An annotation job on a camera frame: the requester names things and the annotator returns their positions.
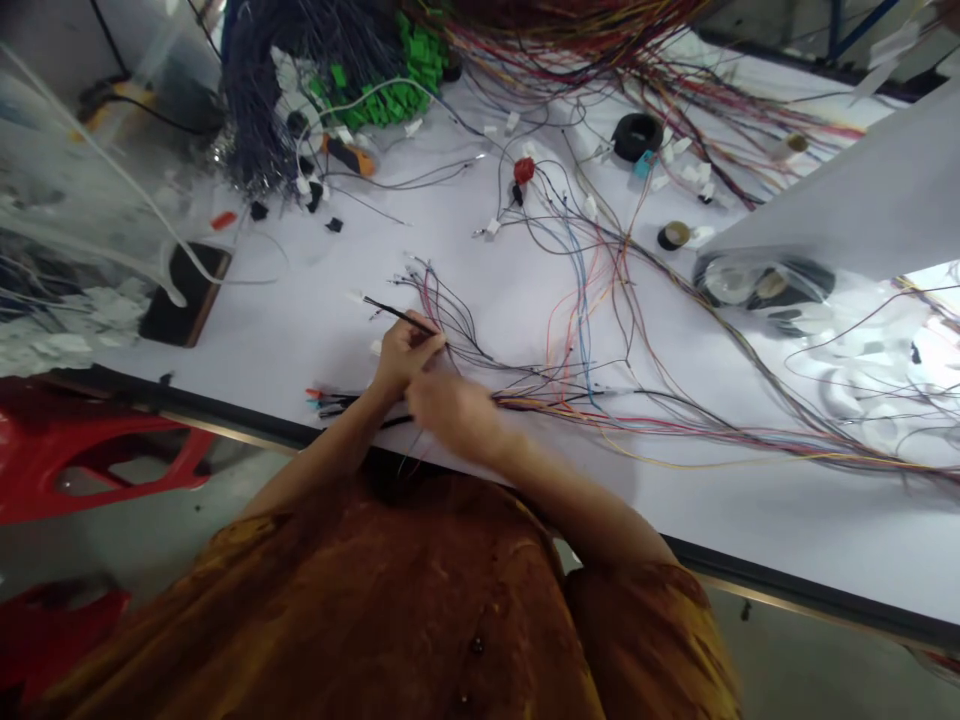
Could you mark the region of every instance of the floor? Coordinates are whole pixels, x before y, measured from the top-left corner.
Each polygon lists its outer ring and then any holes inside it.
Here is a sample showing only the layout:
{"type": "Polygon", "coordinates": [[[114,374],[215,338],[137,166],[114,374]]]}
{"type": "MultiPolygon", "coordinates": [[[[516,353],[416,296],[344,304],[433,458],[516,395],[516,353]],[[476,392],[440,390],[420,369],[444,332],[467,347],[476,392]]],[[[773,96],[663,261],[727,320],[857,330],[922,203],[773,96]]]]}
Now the floor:
{"type": "MultiPolygon", "coordinates": [[[[214,477],[170,492],[63,518],[0,527],[0,600],[44,581],[108,573],[143,604],[185,572],[213,533],[230,522],[287,461],[220,440],[214,477]]],[[[576,565],[565,544],[565,567],[576,565]]],[[[754,605],[708,589],[740,673],[748,720],[960,720],[960,687],[921,668],[899,645],[848,628],[754,605]]]]}

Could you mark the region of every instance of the table edge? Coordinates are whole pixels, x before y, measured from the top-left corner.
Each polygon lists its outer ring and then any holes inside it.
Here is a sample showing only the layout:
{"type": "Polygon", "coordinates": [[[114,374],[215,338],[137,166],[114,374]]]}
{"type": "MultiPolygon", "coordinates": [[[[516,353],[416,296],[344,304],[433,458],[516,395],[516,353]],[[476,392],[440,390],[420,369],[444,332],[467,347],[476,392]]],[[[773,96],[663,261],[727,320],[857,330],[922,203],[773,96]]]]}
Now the table edge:
{"type": "MultiPolygon", "coordinates": [[[[144,380],[100,365],[86,370],[56,370],[43,379],[85,395],[110,398],[185,425],[288,455],[309,445],[322,432],[179,390],[160,379],[144,380]]],[[[702,545],[664,537],[680,562],[706,585],[748,600],[880,635],[919,650],[960,652],[960,625],[821,585],[702,545]]]]}

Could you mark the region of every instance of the black phone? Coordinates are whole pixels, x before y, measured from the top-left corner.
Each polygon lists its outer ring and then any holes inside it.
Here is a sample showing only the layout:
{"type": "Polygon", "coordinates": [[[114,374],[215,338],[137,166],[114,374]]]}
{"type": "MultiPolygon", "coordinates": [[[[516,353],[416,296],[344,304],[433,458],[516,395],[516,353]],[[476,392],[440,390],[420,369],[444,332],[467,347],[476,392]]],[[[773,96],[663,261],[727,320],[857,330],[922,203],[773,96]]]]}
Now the black phone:
{"type": "MultiPolygon", "coordinates": [[[[207,273],[222,280],[230,266],[230,253],[222,248],[189,243],[207,273]]],[[[140,337],[177,347],[194,347],[200,339],[220,285],[207,280],[194,266],[182,246],[170,258],[170,277],[187,299],[186,307],[177,307],[167,291],[158,287],[150,307],[140,320],[140,337]]]]}

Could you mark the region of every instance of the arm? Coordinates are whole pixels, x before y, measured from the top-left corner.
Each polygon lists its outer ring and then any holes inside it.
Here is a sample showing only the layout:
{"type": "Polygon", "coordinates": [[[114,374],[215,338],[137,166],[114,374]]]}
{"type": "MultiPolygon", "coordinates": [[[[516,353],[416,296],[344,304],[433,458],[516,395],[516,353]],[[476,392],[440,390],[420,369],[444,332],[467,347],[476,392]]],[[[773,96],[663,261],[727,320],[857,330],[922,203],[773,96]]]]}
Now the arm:
{"type": "Polygon", "coordinates": [[[631,570],[650,562],[677,562],[660,534],[633,508],[505,425],[486,388],[421,373],[407,399],[419,425],[448,450],[501,475],[529,497],[587,565],[631,570]]]}
{"type": "MultiPolygon", "coordinates": [[[[419,313],[407,312],[435,328],[419,313]]],[[[403,397],[410,378],[419,373],[445,343],[439,330],[433,337],[426,337],[409,323],[398,320],[383,336],[380,365],[370,387],[310,447],[263,486],[240,519],[290,509],[320,488],[352,477],[387,413],[403,397]]]]}

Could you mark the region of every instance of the red plastic chair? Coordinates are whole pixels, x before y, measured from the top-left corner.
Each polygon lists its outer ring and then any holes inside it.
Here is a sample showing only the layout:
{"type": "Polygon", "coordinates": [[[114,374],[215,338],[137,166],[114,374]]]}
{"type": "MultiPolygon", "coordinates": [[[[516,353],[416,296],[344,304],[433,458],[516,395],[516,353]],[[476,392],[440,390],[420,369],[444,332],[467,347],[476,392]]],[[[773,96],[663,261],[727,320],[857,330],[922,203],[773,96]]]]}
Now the red plastic chair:
{"type": "Polygon", "coordinates": [[[167,457],[138,434],[183,429],[172,420],[96,400],[59,394],[18,378],[0,380],[0,525],[89,510],[109,503],[192,489],[210,477],[203,461],[214,435],[190,429],[166,474],[131,483],[110,471],[136,457],[167,457]],[[82,469],[109,490],[68,495],[58,487],[67,468],[82,469]]]}
{"type": "Polygon", "coordinates": [[[21,707],[106,639],[130,602],[129,593],[111,590],[71,610],[75,587],[70,581],[37,585],[0,605],[0,691],[19,688],[21,707]]]}

